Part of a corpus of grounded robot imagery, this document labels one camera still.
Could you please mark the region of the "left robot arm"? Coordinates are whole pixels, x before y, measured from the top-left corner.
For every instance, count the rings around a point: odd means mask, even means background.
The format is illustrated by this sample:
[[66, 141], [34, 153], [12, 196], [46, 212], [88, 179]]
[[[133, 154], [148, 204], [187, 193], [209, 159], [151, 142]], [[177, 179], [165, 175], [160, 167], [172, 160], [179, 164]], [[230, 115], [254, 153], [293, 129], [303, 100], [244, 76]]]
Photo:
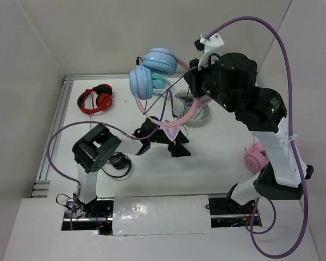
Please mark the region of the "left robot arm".
[[171, 141], [162, 127], [150, 120], [145, 120], [140, 128], [136, 129], [132, 138], [119, 138], [112, 134], [104, 124], [98, 124], [78, 140], [73, 148], [74, 160], [77, 163], [77, 185], [73, 198], [76, 201], [77, 211], [84, 217], [92, 216], [96, 212], [96, 184], [98, 173], [106, 163], [115, 169], [127, 169], [121, 176], [110, 175], [113, 179], [123, 179], [131, 171], [131, 160], [128, 155], [140, 156], [146, 153], [151, 143], [166, 144], [173, 158], [189, 157], [191, 153], [185, 144], [188, 138], [178, 129]]

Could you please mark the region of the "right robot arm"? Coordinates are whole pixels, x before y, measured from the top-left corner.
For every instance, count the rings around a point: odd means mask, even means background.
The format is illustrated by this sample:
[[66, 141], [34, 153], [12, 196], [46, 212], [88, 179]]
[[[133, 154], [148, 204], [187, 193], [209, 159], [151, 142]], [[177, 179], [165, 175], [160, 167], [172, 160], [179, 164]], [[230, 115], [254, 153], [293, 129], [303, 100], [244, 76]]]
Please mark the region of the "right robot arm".
[[226, 206], [239, 213], [248, 202], [264, 197], [269, 200], [300, 200], [307, 197], [306, 179], [314, 171], [305, 164], [294, 144], [291, 121], [281, 95], [256, 85], [258, 65], [241, 53], [189, 62], [185, 80], [194, 97], [209, 96], [242, 122], [262, 144], [267, 160], [256, 175], [235, 184], [227, 194]]

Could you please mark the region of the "pink blue cat-ear headphones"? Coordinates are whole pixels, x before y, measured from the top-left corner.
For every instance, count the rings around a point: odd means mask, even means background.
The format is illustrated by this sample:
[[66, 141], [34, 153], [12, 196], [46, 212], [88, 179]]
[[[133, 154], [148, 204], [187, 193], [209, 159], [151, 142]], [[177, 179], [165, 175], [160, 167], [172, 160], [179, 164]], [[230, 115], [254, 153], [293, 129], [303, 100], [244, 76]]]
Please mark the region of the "pink blue cat-ear headphones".
[[137, 62], [136, 68], [129, 74], [130, 91], [135, 98], [138, 108], [147, 119], [162, 128], [170, 141], [176, 139], [181, 125], [187, 123], [187, 121], [193, 118], [198, 109], [208, 105], [211, 101], [211, 98], [206, 95], [195, 98], [187, 113], [172, 122], [155, 120], [148, 115], [141, 101], [151, 99], [154, 94], [162, 95], [167, 91], [168, 89], [164, 88], [164, 84], [167, 80], [163, 76], [174, 75], [178, 65], [189, 70], [188, 64], [179, 59], [171, 50], [155, 47], [142, 58], [142, 62]]

